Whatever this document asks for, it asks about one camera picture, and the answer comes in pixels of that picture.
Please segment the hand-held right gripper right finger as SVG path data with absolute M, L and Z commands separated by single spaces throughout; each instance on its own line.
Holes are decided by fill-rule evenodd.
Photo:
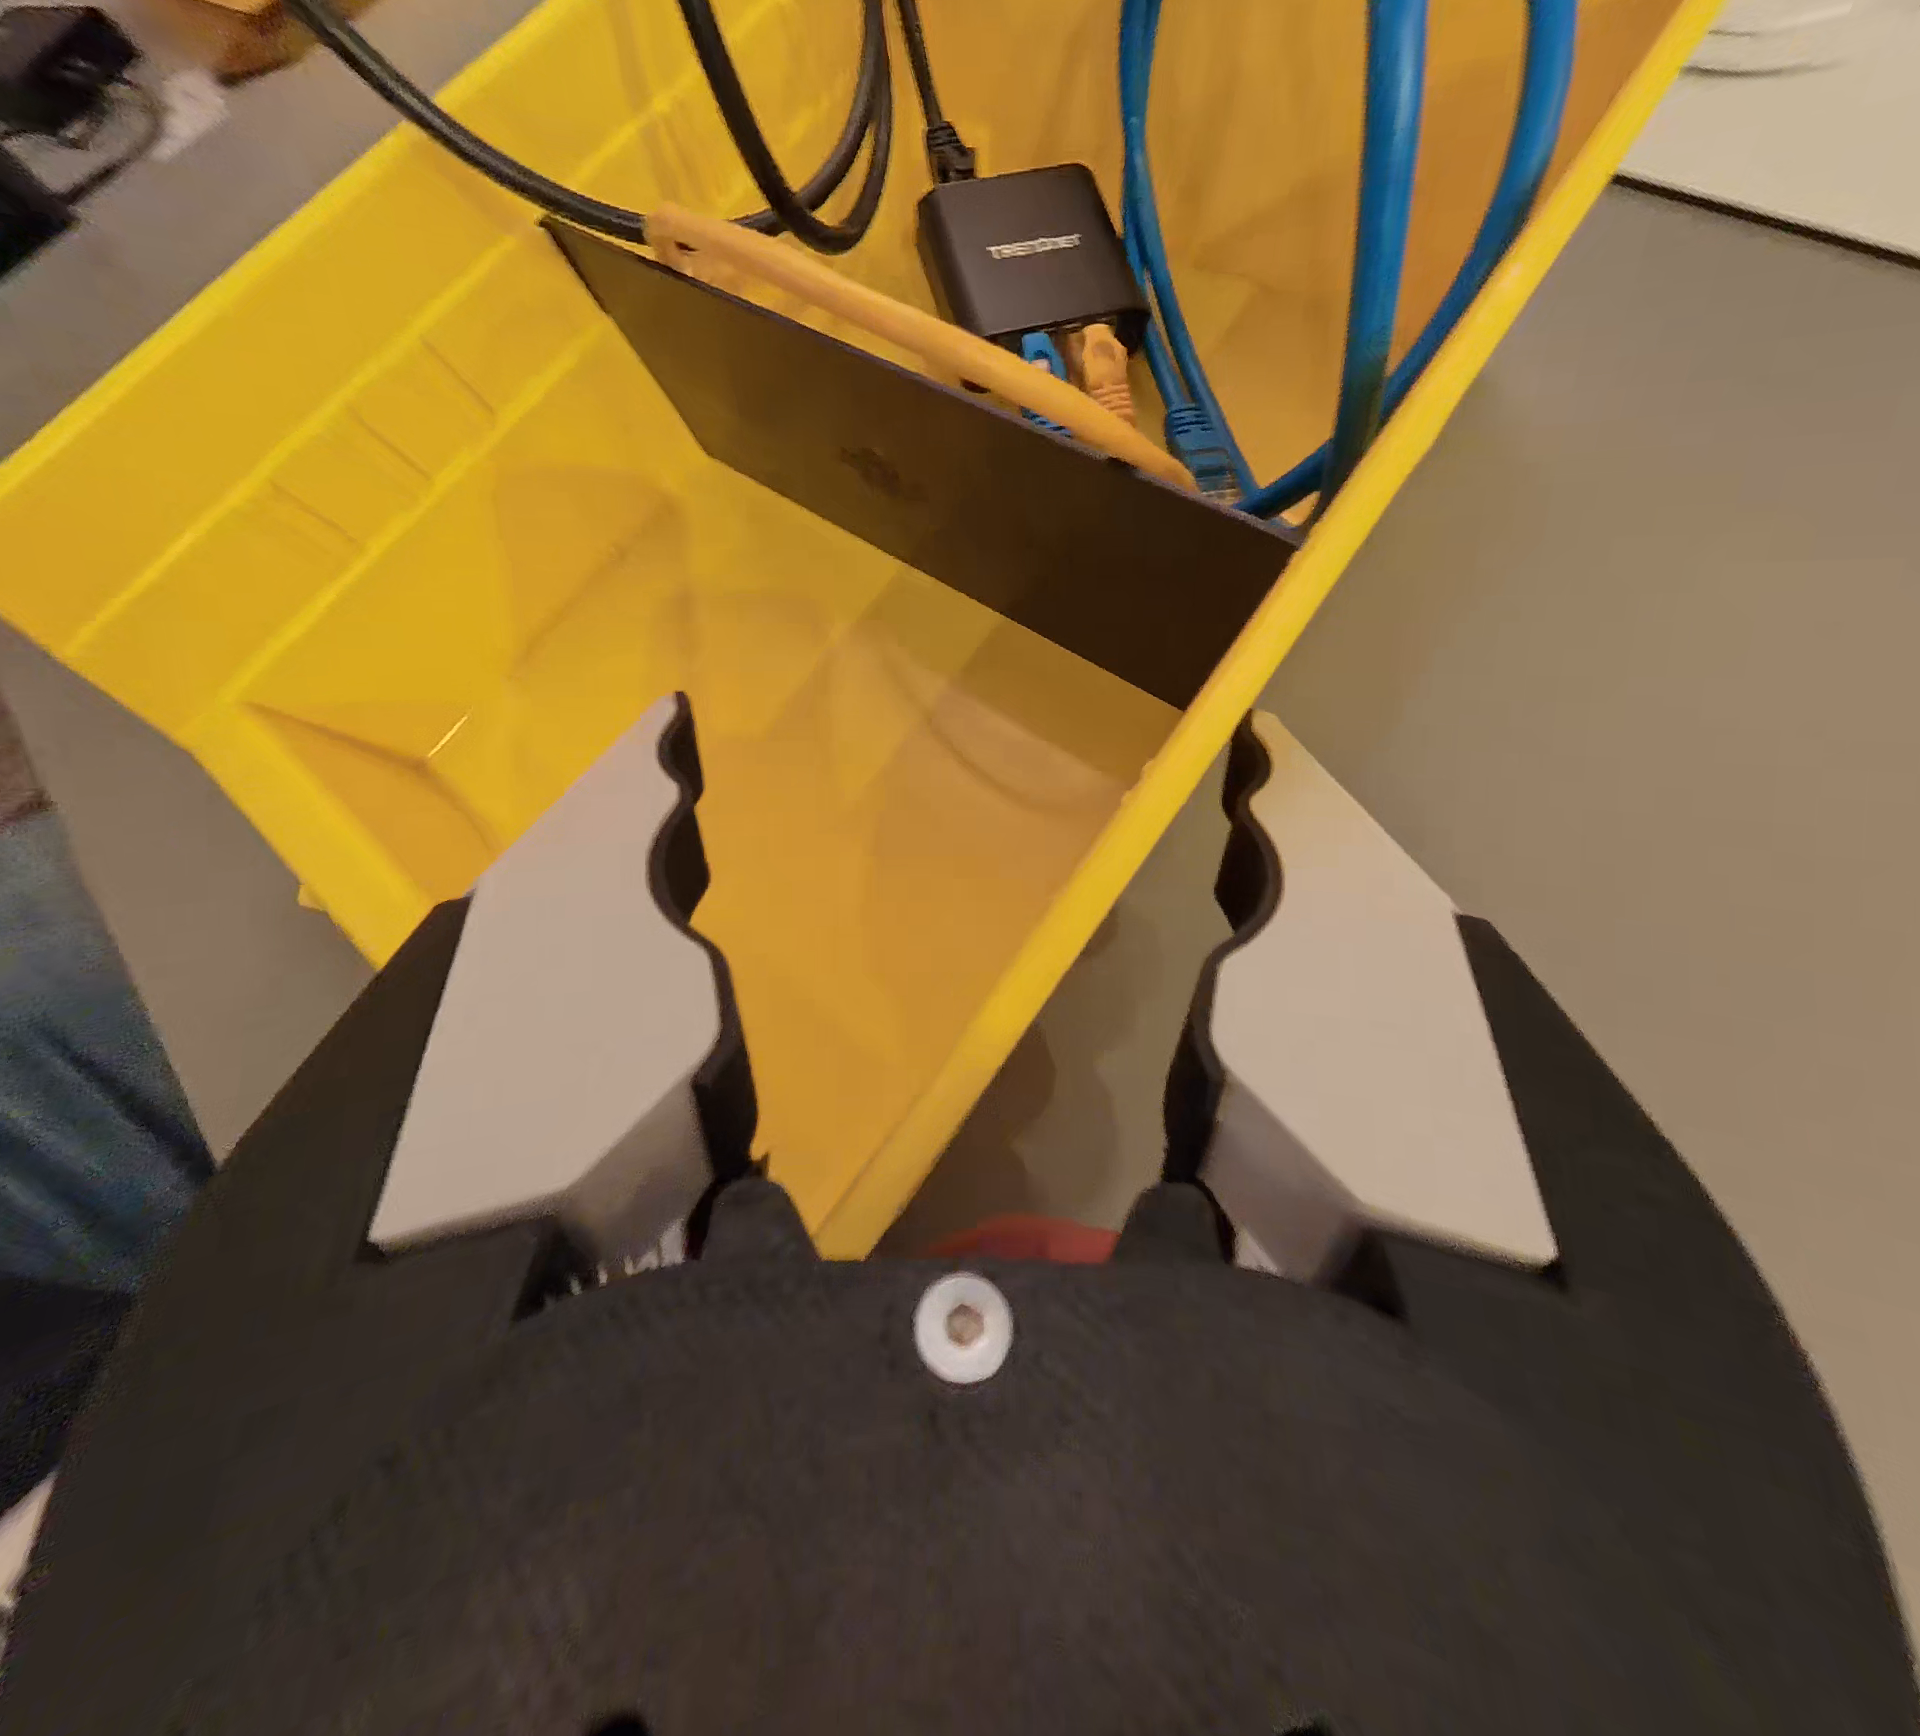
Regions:
M 1165 1081 L 1162 1183 L 1226 1264 L 1337 1277 L 1389 1236 L 1561 1259 L 1458 908 L 1276 717 L 1229 745 L 1207 954 Z

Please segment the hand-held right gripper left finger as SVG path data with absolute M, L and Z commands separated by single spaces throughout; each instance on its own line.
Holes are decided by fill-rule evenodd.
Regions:
M 690 1264 L 757 1174 L 757 1081 L 730 966 L 696 928 L 706 781 L 670 692 L 465 901 L 368 1238 L 423 1253 L 511 1226 L 580 1264 Z

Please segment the black network switch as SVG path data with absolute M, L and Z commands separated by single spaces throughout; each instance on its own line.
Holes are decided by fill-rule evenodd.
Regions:
M 917 245 L 932 304 L 958 331 L 1017 351 L 1035 333 L 1108 327 L 1124 352 L 1141 352 L 1147 303 L 1088 165 L 929 189 Z

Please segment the person's leg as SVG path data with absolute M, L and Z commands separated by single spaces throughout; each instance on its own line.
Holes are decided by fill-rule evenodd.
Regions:
M 58 816 L 3 833 L 3 1511 L 57 1470 L 217 1171 Z

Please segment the black bin divider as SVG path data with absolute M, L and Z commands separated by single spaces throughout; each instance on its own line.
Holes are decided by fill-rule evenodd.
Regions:
M 1302 538 L 611 239 L 548 234 L 693 443 L 1180 710 Z

